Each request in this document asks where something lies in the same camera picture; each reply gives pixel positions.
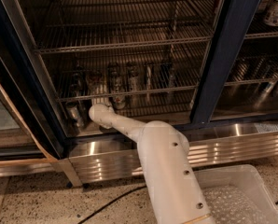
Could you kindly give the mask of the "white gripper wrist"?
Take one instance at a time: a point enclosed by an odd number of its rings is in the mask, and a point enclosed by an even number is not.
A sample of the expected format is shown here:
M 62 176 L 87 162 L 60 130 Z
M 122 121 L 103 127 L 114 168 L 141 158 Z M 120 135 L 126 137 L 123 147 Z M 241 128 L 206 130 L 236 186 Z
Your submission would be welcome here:
M 103 128 L 110 129 L 112 125 L 110 124 L 108 118 L 112 114 L 114 114 L 114 109 L 107 97 L 95 98 L 91 100 L 89 117 L 93 122 L 97 123 Z

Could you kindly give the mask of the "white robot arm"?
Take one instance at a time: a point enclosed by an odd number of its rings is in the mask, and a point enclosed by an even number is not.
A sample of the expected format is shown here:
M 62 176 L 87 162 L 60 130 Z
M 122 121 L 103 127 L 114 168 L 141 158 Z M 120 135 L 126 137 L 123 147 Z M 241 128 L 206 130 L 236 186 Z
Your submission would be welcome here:
M 215 224 L 188 162 L 187 138 L 163 121 L 144 123 L 104 104 L 90 108 L 95 123 L 114 128 L 137 144 L 138 157 L 158 224 Z

